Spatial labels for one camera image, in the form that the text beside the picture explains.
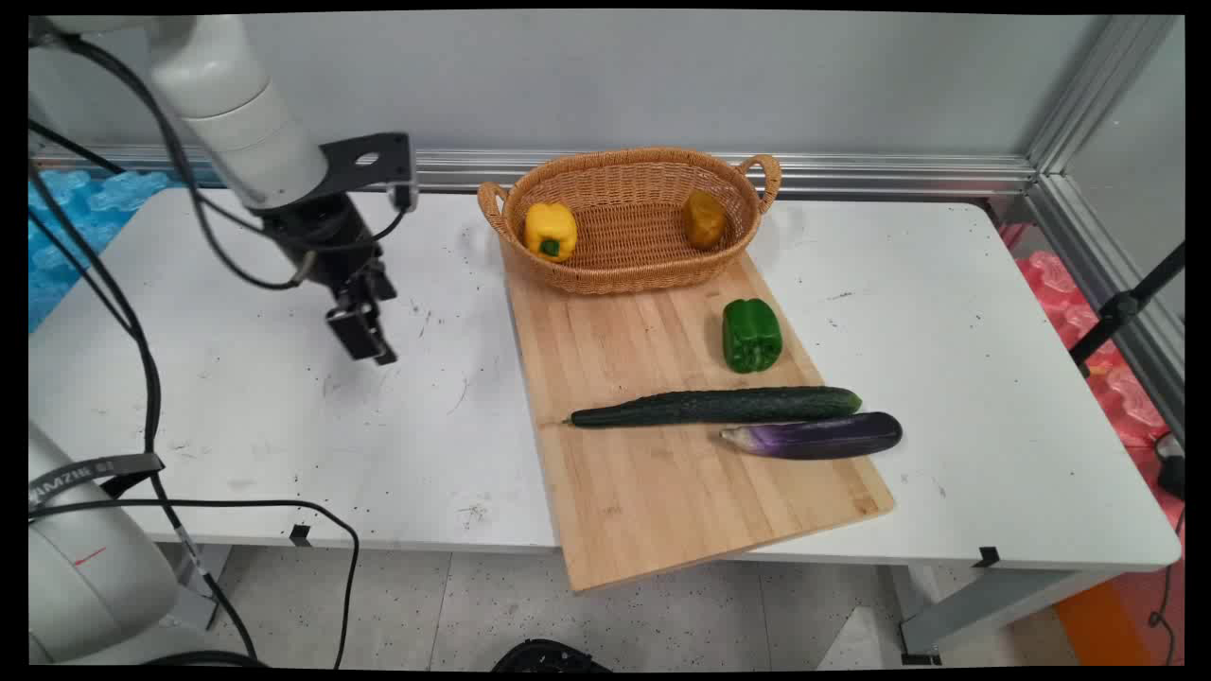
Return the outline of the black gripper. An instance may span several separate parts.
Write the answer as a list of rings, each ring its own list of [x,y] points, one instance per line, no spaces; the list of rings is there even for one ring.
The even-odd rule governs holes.
[[[380,302],[397,297],[385,263],[381,240],[398,227],[398,218],[373,231],[345,193],[300,200],[256,213],[266,236],[308,271],[303,279],[328,288],[335,307],[327,324],[352,360],[377,365],[397,361],[380,321]]]

